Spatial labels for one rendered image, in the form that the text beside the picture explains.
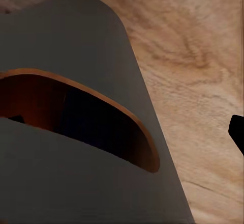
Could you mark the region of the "trash can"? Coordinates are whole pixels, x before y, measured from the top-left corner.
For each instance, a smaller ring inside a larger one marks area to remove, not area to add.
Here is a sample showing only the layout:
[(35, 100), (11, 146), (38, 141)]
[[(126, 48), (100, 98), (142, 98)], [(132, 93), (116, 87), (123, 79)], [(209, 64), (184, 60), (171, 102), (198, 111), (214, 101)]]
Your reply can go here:
[(122, 111), (122, 157), (0, 116), (0, 224), (195, 224), (125, 26), (100, 0), (0, 16), (0, 77), (34, 74)]

